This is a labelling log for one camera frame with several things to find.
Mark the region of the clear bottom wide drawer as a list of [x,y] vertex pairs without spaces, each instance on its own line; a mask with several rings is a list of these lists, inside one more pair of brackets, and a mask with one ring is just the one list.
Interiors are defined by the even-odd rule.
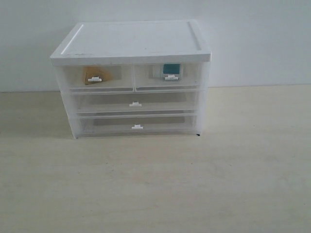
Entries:
[[81,118],[81,134],[194,132],[197,116],[192,114],[124,118]]

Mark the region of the clear middle wide drawer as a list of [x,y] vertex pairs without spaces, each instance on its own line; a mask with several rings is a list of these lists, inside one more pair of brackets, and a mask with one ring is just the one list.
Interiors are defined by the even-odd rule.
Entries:
[[198,92],[73,95],[78,113],[194,110]]

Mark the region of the clear wide drawer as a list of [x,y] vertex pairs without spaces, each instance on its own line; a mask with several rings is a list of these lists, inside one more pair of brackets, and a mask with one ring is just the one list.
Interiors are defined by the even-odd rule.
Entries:
[[198,92],[73,95],[78,113],[194,110]]
[[194,132],[197,116],[192,114],[124,118],[81,118],[81,134]]

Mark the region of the white plastic drawer cabinet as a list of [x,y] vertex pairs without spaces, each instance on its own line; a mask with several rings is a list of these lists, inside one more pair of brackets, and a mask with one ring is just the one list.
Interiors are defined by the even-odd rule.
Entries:
[[81,22],[51,62],[74,138],[204,130],[211,51],[196,20]]

